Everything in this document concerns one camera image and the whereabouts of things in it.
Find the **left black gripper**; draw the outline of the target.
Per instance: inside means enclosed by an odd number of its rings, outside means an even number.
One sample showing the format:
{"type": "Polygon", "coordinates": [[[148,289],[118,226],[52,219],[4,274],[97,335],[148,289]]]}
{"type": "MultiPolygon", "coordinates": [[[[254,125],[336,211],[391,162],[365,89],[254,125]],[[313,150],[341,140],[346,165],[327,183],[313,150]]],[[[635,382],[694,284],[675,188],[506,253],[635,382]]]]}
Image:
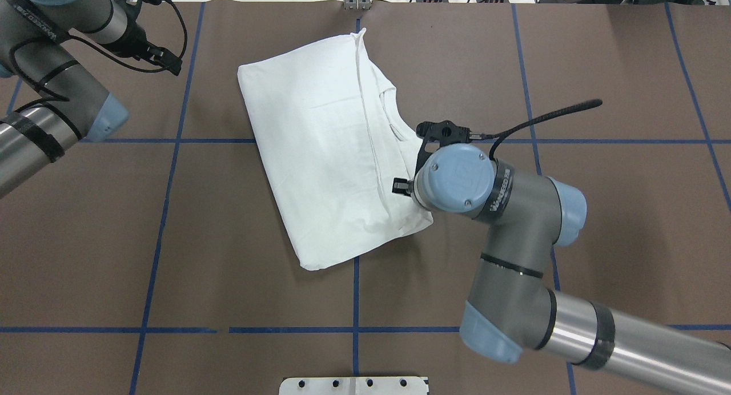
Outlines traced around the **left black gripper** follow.
{"type": "Polygon", "coordinates": [[[182,59],[165,47],[158,47],[149,42],[146,31],[138,24],[133,14],[126,10],[115,10],[111,23],[115,29],[121,29],[122,24],[124,25],[120,38],[111,44],[111,52],[115,56],[154,62],[172,75],[180,74],[182,59]]]}

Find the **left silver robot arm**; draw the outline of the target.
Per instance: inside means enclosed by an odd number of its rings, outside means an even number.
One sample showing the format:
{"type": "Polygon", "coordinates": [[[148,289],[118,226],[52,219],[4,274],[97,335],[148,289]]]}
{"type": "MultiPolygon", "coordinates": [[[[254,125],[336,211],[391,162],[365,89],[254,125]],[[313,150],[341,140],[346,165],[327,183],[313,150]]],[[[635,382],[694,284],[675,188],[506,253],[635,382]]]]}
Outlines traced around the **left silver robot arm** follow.
{"type": "Polygon", "coordinates": [[[2,0],[2,77],[17,77],[39,98],[2,118],[2,196],[56,163],[79,141],[101,142],[130,117],[128,109],[63,44],[83,42],[125,66],[179,75],[179,53],[148,40],[138,24],[143,4],[172,0],[2,0]]]}

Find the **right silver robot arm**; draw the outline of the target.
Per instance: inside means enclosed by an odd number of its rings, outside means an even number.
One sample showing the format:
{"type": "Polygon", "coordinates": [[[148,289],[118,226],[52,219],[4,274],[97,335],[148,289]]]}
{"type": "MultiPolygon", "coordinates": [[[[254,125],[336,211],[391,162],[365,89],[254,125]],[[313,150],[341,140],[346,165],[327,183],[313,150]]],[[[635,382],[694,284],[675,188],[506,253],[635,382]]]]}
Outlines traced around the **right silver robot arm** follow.
{"type": "Polygon", "coordinates": [[[729,393],[728,345],[544,285],[553,248],[572,244],[587,220],[577,188],[454,143],[420,155],[392,192],[488,225],[459,327],[475,353],[514,364],[524,350],[545,351],[666,392],[729,393]]]}

